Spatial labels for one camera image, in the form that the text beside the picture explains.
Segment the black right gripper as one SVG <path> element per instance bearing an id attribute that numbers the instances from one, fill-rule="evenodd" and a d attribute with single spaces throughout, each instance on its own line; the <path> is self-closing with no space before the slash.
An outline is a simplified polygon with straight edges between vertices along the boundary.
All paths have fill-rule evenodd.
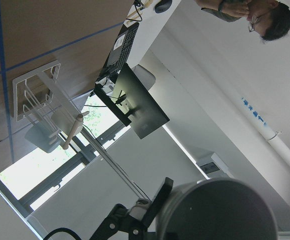
<path id="1" fill-rule="evenodd" d="M 117 232 L 124 232 L 128 234 L 129 240 L 154 240 L 155 233 L 149 232 L 148 227 L 165 204 L 172 189 L 173 180 L 165 177 L 152 201 L 139 198 L 129 209 L 117 203 L 90 239 L 108 240 Z"/>

